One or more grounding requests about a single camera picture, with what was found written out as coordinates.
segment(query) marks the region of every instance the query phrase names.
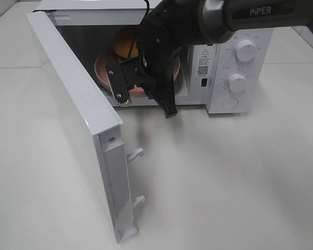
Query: timer dial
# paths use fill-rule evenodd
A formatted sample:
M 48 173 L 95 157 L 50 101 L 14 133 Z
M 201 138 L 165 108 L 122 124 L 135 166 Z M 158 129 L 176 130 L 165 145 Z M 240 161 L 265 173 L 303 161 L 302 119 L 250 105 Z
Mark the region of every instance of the timer dial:
M 240 41 L 235 46 L 235 55 L 240 61 L 250 61 L 255 57 L 257 47 L 251 40 Z
M 241 74 L 236 73 L 229 77 L 227 81 L 229 91 L 234 93 L 239 93 L 246 89 L 247 87 L 247 78 Z

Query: microwave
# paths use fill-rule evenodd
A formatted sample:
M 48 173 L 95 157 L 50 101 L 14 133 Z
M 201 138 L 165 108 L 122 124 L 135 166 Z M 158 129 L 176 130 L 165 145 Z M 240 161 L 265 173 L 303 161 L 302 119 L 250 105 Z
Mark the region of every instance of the microwave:
M 150 1 L 151 9 L 160 0 Z M 27 19 L 66 136 L 72 144 L 117 243 L 135 234 L 128 164 L 143 155 L 124 150 L 116 101 L 95 73 L 95 60 L 115 34 L 138 25 L 142 0 L 43 0 Z M 273 29 L 237 31 L 224 44 L 183 47 L 176 105 L 205 105 L 209 114 L 250 111 Z M 132 106 L 157 105 L 132 96 Z

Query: warning label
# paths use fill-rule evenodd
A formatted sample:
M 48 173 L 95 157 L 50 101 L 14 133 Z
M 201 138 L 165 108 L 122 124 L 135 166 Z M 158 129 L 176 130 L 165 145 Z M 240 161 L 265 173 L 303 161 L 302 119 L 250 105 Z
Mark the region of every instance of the warning label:
M 209 74 L 210 56 L 209 51 L 204 49 L 198 59 L 198 72 L 199 77 L 207 76 Z

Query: cable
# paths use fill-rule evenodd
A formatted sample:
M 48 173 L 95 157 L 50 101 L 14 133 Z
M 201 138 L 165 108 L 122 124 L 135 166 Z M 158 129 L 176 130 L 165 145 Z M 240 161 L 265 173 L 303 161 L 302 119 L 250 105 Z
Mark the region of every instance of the cable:
M 141 22 L 143 21 L 143 19 L 148 15 L 148 13 L 150 12 L 150 2 L 148 0 L 144 0 L 144 2 L 146 3 L 146 12 L 145 12 L 145 15 L 144 17 L 142 18 Z M 136 39 L 138 37 L 138 31 L 136 32 L 135 36 L 134 36 L 134 39 L 131 43 L 131 46 L 130 46 L 130 50 L 129 50 L 129 54 L 127 55 L 127 58 L 130 59 L 131 58 L 131 54 L 132 54 L 132 50 L 134 49 L 134 45 L 135 45 L 135 42 L 136 42 Z

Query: open microwave door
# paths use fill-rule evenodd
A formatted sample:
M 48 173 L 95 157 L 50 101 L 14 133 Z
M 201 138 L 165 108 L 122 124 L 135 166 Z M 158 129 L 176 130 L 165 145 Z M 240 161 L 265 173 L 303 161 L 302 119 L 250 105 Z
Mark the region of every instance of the open microwave door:
M 133 207 L 144 197 L 132 202 L 127 163 L 143 151 L 125 155 L 121 118 L 48 16 L 39 11 L 27 19 L 66 136 L 120 242 L 137 232 Z

